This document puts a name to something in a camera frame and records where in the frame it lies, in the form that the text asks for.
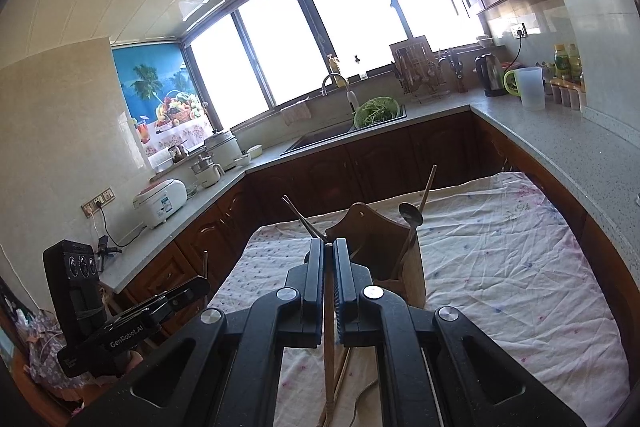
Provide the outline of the white steamer pot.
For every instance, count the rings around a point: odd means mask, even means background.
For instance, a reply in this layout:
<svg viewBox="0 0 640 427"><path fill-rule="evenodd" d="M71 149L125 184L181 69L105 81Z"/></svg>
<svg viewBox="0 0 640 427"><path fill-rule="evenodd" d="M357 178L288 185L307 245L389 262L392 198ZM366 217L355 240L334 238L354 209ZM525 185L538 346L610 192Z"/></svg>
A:
<svg viewBox="0 0 640 427"><path fill-rule="evenodd" d="M204 146L213 162L221 165L224 171L234 168L235 159L243 155L238 140L230 130L222 130L209 136L204 140Z"/></svg>

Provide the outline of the light wooden chopstick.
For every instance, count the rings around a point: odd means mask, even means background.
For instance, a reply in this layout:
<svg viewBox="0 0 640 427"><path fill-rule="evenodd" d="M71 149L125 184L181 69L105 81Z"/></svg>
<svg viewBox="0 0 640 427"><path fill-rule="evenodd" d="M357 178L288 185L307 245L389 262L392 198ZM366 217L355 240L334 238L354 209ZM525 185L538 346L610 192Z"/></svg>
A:
<svg viewBox="0 0 640 427"><path fill-rule="evenodd" d="M425 188L424 188L424 192L423 192L423 195L422 195L422 198L421 198L421 202L420 202L420 205L419 205L420 213L422 213L423 210L424 210L428 194L430 194L432 185L433 185L434 180L435 180L436 173L437 173L437 165L434 164L432 166L432 168L431 168L430 174L428 175L427 182L426 182L426 185L425 185Z"/></svg>

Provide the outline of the white plastic jug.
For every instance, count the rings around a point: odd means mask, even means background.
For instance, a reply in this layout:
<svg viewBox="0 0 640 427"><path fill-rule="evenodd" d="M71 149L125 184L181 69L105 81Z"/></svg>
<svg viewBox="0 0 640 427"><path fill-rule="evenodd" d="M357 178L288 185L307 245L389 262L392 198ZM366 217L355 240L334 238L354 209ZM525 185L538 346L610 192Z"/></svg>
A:
<svg viewBox="0 0 640 427"><path fill-rule="evenodd" d="M503 76L504 89L517 96L530 110L544 110L544 76L541 67L523 67L509 70Z"/></svg>

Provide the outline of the black electric kettle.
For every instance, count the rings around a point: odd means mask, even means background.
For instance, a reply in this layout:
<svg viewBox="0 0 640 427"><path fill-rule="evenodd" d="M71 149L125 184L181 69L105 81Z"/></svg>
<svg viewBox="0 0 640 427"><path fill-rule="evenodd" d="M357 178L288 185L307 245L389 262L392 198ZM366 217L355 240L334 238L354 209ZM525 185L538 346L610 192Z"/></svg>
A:
<svg viewBox="0 0 640 427"><path fill-rule="evenodd" d="M508 94L504 89L502 65L494 54L485 53L475 57L475 69L486 96L491 98Z"/></svg>

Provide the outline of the chrome sink faucet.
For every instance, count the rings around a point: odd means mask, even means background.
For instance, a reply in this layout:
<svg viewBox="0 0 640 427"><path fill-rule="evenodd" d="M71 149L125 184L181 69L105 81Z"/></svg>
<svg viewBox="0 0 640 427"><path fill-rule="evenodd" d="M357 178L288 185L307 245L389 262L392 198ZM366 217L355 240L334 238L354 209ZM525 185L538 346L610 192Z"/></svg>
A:
<svg viewBox="0 0 640 427"><path fill-rule="evenodd" d="M336 90L343 90L346 93L346 98L350 110L353 114L359 108L360 104L357 95L352 87L350 87L349 81L343 77L339 72L330 72L329 75L323 78L321 83L321 95L327 96L329 92Z"/></svg>

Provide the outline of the white rice cooker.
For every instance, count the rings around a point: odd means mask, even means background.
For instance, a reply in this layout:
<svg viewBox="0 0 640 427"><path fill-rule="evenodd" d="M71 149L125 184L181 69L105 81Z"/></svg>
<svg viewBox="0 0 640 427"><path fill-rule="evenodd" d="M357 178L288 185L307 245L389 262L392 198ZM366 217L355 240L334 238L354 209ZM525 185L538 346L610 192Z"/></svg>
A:
<svg viewBox="0 0 640 427"><path fill-rule="evenodd" d="M157 181L134 196L132 205L143 224L154 229L166 222L186 203L186 186L178 179Z"/></svg>

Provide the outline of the small white blender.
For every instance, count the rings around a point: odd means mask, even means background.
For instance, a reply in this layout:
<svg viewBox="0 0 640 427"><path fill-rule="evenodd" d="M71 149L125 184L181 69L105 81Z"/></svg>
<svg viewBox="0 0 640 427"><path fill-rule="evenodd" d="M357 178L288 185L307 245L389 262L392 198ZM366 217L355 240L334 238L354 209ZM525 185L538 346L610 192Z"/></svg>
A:
<svg viewBox="0 0 640 427"><path fill-rule="evenodd" d="M209 188L218 183L224 176L224 168L213 161L210 156L198 156L198 160L191 166L191 170L203 188Z"/></svg>

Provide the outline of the knife rack with board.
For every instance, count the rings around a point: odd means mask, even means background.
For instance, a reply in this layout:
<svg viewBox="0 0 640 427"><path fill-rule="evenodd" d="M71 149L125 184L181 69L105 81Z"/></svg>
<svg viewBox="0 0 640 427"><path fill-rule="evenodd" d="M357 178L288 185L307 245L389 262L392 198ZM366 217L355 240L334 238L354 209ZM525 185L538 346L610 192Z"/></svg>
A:
<svg viewBox="0 0 640 427"><path fill-rule="evenodd" d="M396 78L406 95L440 95L447 83L425 36L412 37L390 45Z"/></svg>

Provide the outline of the white floral tablecloth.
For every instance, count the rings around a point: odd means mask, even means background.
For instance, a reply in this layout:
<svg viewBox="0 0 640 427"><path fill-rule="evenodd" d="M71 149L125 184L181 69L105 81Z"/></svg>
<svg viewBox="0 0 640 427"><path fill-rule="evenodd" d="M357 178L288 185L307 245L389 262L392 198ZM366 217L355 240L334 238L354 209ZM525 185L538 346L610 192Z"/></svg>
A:
<svg viewBox="0 0 640 427"><path fill-rule="evenodd" d="M453 306L587 426L606 426L630 394L620 330L559 210L524 174L498 173L431 191L418 228L425 308ZM308 253L298 221L264 225L209 301L250 308L284 285ZM375 352L349 355L330 426L382 426ZM285 349L273 426L318 426L322 349Z"/></svg>

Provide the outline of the wooden utensil holder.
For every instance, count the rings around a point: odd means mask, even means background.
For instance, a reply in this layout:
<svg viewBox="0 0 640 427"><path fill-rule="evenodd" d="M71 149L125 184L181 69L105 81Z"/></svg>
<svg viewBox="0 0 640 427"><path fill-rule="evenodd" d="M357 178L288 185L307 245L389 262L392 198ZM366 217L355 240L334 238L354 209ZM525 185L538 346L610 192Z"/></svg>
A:
<svg viewBox="0 0 640 427"><path fill-rule="evenodd" d="M367 267L373 282L393 291L409 306L424 308L425 275L418 236L406 251L408 225L390 220L363 202L326 230L328 239L346 239L350 260Z"/></svg>

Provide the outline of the brown wooden chopstick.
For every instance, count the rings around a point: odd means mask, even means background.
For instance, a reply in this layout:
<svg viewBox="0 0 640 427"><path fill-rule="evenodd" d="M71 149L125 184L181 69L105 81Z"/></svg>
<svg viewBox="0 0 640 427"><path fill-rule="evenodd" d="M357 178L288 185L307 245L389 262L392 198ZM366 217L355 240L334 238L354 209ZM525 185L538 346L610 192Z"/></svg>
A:
<svg viewBox="0 0 640 427"><path fill-rule="evenodd" d="M323 282L323 364L326 417L334 410L334 277L332 244L325 243Z"/></svg>

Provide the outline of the green vegetable colander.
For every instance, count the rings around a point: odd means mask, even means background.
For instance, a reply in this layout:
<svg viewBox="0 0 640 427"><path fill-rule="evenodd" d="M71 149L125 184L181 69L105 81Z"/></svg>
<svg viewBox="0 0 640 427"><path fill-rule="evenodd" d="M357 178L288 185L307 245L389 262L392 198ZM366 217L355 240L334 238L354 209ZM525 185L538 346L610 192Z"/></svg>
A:
<svg viewBox="0 0 640 427"><path fill-rule="evenodd" d="M365 127L382 124L382 122L397 118L400 115L400 105L390 96L378 96L363 103L354 114L354 127Z"/></svg>

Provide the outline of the fruit poster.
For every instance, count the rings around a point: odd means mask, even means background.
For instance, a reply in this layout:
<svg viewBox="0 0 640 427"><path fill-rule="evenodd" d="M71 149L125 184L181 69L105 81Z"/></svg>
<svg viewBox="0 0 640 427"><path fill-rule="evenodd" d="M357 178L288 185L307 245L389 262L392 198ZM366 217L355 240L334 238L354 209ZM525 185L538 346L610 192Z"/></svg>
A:
<svg viewBox="0 0 640 427"><path fill-rule="evenodd" d="M191 152L213 134L180 46L157 43L113 51L115 68L134 129L157 167L173 146Z"/></svg>

